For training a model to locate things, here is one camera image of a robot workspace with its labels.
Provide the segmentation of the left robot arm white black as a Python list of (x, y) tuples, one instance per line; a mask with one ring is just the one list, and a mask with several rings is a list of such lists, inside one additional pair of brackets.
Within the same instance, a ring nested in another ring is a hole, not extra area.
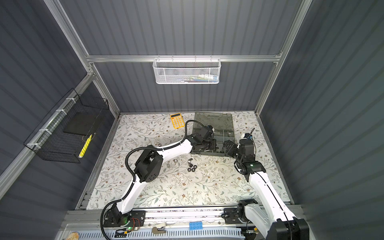
[(128, 222), (135, 201), (144, 187), (159, 176), (164, 163), (189, 154), (195, 148), (209, 150), (216, 147), (212, 126), (202, 125), (197, 133), (191, 135), (188, 135), (187, 131), (185, 128), (184, 137), (174, 144), (158, 148), (152, 145), (139, 147), (126, 155), (125, 164), (132, 175), (132, 182), (122, 197), (112, 203), (112, 207), (108, 210), (108, 214), (111, 215), (110, 220), (119, 225)]

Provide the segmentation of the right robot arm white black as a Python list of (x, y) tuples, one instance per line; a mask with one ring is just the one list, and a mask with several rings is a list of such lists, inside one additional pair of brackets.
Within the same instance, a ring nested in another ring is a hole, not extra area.
[(235, 159), (235, 169), (253, 187), (262, 204), (253, 199), (240, 200), (236, 209), (231, 212), (225, 209), (222, 218), (227, 222), (253, 223), (265, 240), (308, 240), (310, 228), (306, 220), (297, 218), (286, 206), (272, 186), (266, 169), (256, 161), (251, 134), (245, 134), (238, 144), (225, 141), (223, 152)]

